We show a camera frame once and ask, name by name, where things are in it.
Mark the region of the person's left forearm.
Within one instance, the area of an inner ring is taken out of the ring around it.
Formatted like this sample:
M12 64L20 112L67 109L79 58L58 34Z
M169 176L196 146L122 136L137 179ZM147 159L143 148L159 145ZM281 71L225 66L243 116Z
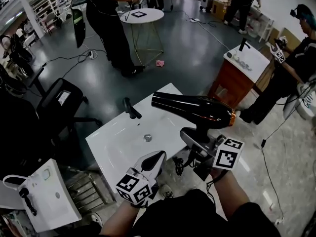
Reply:
M140 208L124 201L105 222L99 235L107 237L128 237L132 231Z

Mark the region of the white curved faucet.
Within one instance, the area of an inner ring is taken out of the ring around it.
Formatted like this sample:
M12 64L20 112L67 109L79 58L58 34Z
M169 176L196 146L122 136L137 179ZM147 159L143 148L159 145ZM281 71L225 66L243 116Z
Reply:
M17 178L17 179L27 180L29 177L25 177L25 176L20 176L20 175L14 175L14 174L12 174L12 175L7 175L7 176L5 176L5 177L3 178L2 183L3 183L3 185L4 185L5 187L17 191L17 190L18 190L17 187L10 186L10 185L8 185L8 184L6 183L6 180L7 180L7 179L10 179L10 178Z

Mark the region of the small white sink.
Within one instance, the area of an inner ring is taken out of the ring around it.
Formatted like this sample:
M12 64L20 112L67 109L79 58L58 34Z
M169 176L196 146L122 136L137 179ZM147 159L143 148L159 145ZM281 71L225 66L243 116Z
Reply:
M22 200L26 213L37 233L54 230L82 219L54 159L49 159L30 175L18 187L18 190L23 188L29 191L27 198L37 211L37 214L34 215L25 200Z

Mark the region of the black hand shower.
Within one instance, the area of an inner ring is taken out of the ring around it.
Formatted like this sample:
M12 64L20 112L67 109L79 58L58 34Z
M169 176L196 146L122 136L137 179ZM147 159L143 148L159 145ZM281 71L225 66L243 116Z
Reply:
M19 196L25 201L27 207L29 208L29 210L31 211L31 213L36 216L37 215L37 210L32 206L32 203L30 201L30 199L28 198L29 195L29 191L27 188L23 187L20 191L19 191Z

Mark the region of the white low shelf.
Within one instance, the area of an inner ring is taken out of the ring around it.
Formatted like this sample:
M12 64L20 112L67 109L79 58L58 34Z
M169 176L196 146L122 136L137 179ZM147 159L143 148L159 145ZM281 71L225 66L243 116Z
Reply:
M267 42L273 30L274 19L268 14L264 13L258 6L251 6L247 17L246 31L252 37L260 37Z

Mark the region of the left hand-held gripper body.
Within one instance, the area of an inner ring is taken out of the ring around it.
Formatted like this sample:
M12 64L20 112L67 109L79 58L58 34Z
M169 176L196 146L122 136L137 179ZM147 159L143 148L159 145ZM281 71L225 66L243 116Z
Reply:
M153 200L158 192L158 175L150 177L145 172L121 173L116 179L116 191L119 196L132 205L141 205L150 199Z

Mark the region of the black office chair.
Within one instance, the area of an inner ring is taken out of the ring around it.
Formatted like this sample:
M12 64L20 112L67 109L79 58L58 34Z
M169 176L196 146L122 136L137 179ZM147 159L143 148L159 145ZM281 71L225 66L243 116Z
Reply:
M0 64L0 180L9 174L27 176L54 157L65 127L72 128L76 122L102 125L96 118L75 116L88 99L64 78L53 83L36 108L13 94L26 91Z

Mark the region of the white shelf unit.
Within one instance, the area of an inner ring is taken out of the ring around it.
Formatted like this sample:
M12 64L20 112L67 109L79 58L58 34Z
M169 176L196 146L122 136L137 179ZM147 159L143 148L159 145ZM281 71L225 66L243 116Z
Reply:
M41 0L32 5L37 22L45 34L51 33L58 24L71 17L72 0Z

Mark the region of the black curved panel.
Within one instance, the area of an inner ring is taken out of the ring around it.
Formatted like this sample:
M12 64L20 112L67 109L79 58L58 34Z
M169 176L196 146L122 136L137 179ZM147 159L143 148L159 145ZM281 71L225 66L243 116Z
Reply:
M72 0L70 5L77 48L82 46L85 39L86 27L81 5L86 4L86 1L87 0Z

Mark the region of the person's black clothing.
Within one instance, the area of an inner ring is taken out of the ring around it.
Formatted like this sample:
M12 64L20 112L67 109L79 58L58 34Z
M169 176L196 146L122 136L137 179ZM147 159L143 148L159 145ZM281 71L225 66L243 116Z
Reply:
M152 203L136 221L130 237L281 237L256 203L241 205L226 220L201 190Z

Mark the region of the white sink basin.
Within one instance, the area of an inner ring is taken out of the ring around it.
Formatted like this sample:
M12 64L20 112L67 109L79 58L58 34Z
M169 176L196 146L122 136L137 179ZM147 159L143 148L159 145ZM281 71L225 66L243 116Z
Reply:
M116 179L136 161L151 152L165 151L170 159L185 147L180 137L183 127L196 125L175 114L151 106L149 95L134 105L141 119L131 119L123 112L95 132L86 141L112 191L116 192ZM152 136L145 142L145 134Z

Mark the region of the black hair dryer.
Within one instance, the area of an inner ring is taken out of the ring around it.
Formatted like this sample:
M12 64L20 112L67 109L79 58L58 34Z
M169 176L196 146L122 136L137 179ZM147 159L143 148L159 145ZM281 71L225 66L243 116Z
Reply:
M196 129L222 129L234 124L235 111L225 103L208 96L186 96L156 91L151 106L180 116L196 125ZM191 165L198 155L190 149L183 167Z

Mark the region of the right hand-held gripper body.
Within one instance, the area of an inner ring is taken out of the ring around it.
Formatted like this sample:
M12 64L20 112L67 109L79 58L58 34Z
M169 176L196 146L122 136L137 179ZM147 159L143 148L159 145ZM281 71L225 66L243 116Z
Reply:
M244 142L231 137L212 138L208 144L202 145L198 153L194 173L201 179L206 180L211 169L233 170L236 166Z

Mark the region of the wooden platform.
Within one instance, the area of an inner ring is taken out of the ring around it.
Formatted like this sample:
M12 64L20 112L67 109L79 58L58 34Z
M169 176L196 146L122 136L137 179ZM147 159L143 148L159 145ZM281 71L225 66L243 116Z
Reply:
M265 43L264 46L259 48L259 52L269 60L269 64L264 69L259 79L253 86L254 91L258 94L261 94L266 89L275 71L274 60L272 58L272 55L270 54L269 44L274 44L275 39L282 36L285 36L287 38L287 47L289 47L290 49L295 49L301 43L301 41L296 36L294 36L287 28L283 28L281 32L279 30L276 30L275 28L272 29L268 41Z

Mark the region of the black faucet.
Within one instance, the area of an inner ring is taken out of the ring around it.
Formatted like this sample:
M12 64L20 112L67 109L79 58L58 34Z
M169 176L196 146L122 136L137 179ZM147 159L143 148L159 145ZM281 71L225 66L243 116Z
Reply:
M250 44L247 43L248 39L247 38L243 38L242 41L241 41L241 44L239 46L239 51L242 52L244 47L246 46L248 49L251 48Z
M123 103L125 112L127 114L129 114L129 117L131 119L141 119L142 118L142 115L136 109L134 109L134 107L131 105L129 98L127 98L127 97L123 98L122 103Z

